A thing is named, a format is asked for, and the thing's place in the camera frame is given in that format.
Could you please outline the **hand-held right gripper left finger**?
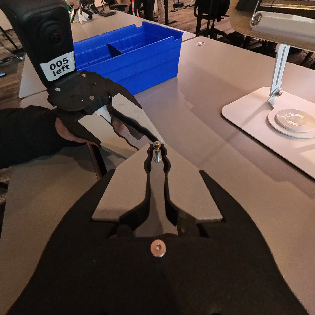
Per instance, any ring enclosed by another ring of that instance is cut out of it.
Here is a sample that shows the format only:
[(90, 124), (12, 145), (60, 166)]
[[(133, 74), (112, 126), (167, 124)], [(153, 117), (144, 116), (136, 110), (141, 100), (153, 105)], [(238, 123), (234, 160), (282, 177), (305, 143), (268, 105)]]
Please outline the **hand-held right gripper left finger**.
[(147, 144), (114, 171), (92, 220), (128, 225), (132, 231), (149, 216), (153, 144)]

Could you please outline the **black office chair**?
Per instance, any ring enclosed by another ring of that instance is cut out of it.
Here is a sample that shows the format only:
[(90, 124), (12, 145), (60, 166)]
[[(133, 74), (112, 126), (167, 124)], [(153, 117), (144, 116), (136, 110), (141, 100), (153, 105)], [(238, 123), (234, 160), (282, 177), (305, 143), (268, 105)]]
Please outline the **black office chair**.
[(194, 16), (197, 18), (196, 36), (217, 39), (219, 36), (227, 36), (227, 33), (215, 28), (215, 22), (220, 22), (228, 17), (227, 11), (230, 0), (196, 0)]

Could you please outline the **blue plastic bin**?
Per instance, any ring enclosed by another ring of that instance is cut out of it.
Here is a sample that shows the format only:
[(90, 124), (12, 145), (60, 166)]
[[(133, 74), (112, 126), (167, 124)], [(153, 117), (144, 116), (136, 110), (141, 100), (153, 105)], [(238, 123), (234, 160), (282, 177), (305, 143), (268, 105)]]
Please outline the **blue plastic bin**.
[[(95, 72), (133, 95), (177, 76), (183, 32), (143, 22), (74, 43), (78, 71)], [(123, 55), (111, 58), (107, 43)]]

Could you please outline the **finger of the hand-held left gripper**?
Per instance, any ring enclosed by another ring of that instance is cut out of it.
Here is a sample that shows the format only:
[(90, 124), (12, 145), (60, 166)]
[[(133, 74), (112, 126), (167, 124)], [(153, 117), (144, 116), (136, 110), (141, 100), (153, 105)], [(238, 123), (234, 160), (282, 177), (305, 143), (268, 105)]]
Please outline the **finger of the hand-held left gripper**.
[(126, 138), (116, 132), (107, 105), (92, 115), (85, 115), (78, 122), (100, 141), (100, 147), (121, 158), (128, 159), (138, 151)]
[(122, 93), (111, 93), (110, 96), (108, 112), (115, 131), (120, 134), (126, 127), (136, 140), (141, 140), (143, 136), (146, 136), (151, 142), (165, 143), (157, 128), (132, 95), (130, 95), (132, 100), (129, 100)]

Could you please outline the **black bin divider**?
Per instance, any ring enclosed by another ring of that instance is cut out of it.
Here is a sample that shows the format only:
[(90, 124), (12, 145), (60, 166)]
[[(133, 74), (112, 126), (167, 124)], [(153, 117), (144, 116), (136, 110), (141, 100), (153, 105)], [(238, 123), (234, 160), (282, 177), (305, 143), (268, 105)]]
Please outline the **black bin divider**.
[(123, 52), (121, 52), (120, 50), (118, 50), (114, 46), (110, 45), (109, 43), (107, 43), (107, 47), (108, 47), (108, 51), (111, 55), (111, 58), (123, 55)]

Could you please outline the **white adjustable stand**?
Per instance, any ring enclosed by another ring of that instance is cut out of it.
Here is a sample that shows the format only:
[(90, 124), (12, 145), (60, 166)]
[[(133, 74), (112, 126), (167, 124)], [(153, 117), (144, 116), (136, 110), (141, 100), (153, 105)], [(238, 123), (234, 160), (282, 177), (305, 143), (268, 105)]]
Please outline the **white adjustable stand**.
[(231, 25), (243, 35), (276, 43), (276, 58), (271, 86), (226, 105), (222, 115), (314, 178), (314, 101), (281, 87), (289, 49), (314, 52), (314, 1), (244, 1), (250, 9), (240, 2), (231, 1)]

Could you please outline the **white angular gadget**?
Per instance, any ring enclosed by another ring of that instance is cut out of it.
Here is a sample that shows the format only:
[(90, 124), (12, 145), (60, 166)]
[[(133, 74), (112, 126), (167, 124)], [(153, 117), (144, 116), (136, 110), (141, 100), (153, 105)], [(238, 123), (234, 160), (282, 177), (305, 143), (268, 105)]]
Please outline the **white angular gadget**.
[(94, 11), (91, 10), (92, 3), (85, 0), (71, 0), (69, 1), (71, 6), (70, 22), (79, 21), (82, 25), (93, 18)]

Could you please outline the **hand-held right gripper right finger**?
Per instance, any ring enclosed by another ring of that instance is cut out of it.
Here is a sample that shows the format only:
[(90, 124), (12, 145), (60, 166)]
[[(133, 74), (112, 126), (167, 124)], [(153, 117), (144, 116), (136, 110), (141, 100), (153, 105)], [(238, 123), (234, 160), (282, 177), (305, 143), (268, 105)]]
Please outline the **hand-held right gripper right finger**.
[(223, 218), (198, 167), (167, 144), (162, 144), (167, 219), (178, 226), (220, 222)]

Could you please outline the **person's left hand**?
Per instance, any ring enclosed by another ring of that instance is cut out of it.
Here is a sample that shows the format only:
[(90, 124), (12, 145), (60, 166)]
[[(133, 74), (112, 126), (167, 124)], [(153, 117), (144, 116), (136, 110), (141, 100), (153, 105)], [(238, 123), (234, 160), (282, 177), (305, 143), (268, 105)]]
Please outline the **person's left hand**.
[(94, 142), (91, 142), (82, 138), (78, 138), (74, 136), (73, 134), (71, 134), (71, 132), (65, 127), (65, 125), (62, 123), (62, 121), (58, 117), (55, 120), (55, 128), (58, 135), (67, 141), (72, 141), (79, 144), (91, 144), (91, 145), (99, 146), (98, 144)]

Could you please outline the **person's left forearm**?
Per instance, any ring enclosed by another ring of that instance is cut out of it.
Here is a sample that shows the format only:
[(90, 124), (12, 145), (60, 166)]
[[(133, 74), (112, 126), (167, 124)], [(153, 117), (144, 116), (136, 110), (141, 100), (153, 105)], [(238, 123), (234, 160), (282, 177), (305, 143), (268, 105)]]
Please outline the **person's left forearm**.
[(83, 144), (62, 138), (55, 110), (40, 106), (0, 110), (0, 169)]

